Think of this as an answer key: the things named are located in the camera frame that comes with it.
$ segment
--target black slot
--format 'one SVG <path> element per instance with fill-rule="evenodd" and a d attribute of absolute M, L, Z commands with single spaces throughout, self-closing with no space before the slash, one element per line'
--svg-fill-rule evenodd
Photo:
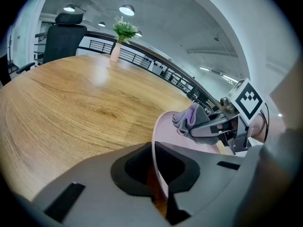
<path fill-rule="evenodd" d="M 223 166 L 229 169 L 233 169 L 233 170 L 238 170 L 240 165 L 238 164 L 234 164 L 234 163 L 230 163 L 230 162 L 226 162 L 226 161 L 219 161 L 217 163 L 218 166 Z"/>
<path fill-rule="evenodd" d="M 152 146 L 144 146 L 117 159 L 111 166 L 110 174 L 114 183 L 132 196 L 153 198 L 153 190 L 146 185 L 147 174 L 152 165 Z"/>
<path fill-rule="evenodd" d="M 218 118 L 219 117 L 219 113 L 213 113 L 213 114 L 210 114 L 210 115 L 208 115 L 208 118 L 210 119 L 210 120 L 214 120 L 214 119 L 216 119 L 216 118 Z"/>
<path fill-rule="evenodd" d="M 172 193 L 169 193 L 166 213 L 166 219 L 169 221 L 169 223 L 171 225 L 176 225 L 189 217 L 191 216 L 186 211 L 178 209 L 175 196 Z"/>
<path fill-rule="evenodd" d="M 71 183 L 44 211 L 52 219 L 61 223 L 70 211 L 85 186 L 80 183 Z"/>
<path fill-rule="evenodd" d="M 169 192 L 185 192 L 194 185 L 200 175 L 200 167 L 196 161 L 157 141 L 155 153 L 158 170 L 169 186 Z"/>

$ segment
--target white curved wall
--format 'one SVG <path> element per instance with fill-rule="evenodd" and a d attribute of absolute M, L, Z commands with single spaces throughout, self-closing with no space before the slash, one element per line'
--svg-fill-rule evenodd
<path fill-rule="evenodd" d="M 36 28 L 39 26 L 39 15 L 44 3 L 45 0 L 27 0 L 16 17 L 11 47 L 13 61 L 19 67 L 34 61 Z"/>
<path fill-rule="evenodd" d="M 272 0 L 195 1 L 217 20 L 235 49 L 244 51 L 253 85 L 270 102 L 268 95 L 294 66 L 302 51 L 279 8 Z"/>

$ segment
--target black office chair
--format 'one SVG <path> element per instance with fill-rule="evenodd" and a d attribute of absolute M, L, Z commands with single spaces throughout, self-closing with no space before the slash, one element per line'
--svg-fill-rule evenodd
<path fill-rule="evenodd" d="M 77 48 L 87 28 L 77 25 L 82 22 L 83 14 L 59 14 L 47 31 L 43 64 L 57 59 L 76 55 Z M 28 71 L 35 63 L 29 63 L 17 70 L 17 74 Z"/>

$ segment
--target pink plate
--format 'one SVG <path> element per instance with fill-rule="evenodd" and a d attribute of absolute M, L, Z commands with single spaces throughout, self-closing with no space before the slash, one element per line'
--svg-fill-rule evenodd
<path fill-rule="evenodd" d="M 158 171 L 156 154 L 155 154 L 155 142 L 166 142 L 176 146 L 186 147 L 192 150 L 204 151 L 208 153 L 220 154 L 220 151 L 216 145 L 200 144 L 194 142 L 190 138 L 187 138 L 183 135 L 179 135 L 177 128 L 172 123 L 172 116 L 177 114 L 175 111 L 167 111 L 160 115 L 157 119 L 155 127 L 153 128 L 152 133 L 152 160 L 156 170 L 156 175 L 159 181 L 159 184 L 162 188 L 162 191 L 165 197 L 168 197 L 168 186 L 165 183 L 163 177 Z"/>

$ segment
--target wood grain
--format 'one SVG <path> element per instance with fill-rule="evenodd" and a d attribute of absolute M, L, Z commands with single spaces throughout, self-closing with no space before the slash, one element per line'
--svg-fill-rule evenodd
<path fill-rule="evenodd" d="M 226 156 L 231 156 L 231 154 L 229 154 L 225 148 L 225 146 L 223 145 L 222 141 L 218 141 L 216 143 L 216 146 L 218 147 L 219 151 L 220 151 L 220 154 L 221 155 L 226 155 Z"/>
<path fill-rule="evenodd" d="M 0 167 L 32 200 L 78 162 L 151 141 L 161 113 L 191 101 L 126 61 L 84 55 L 30 70 L 0 89 Z"/>

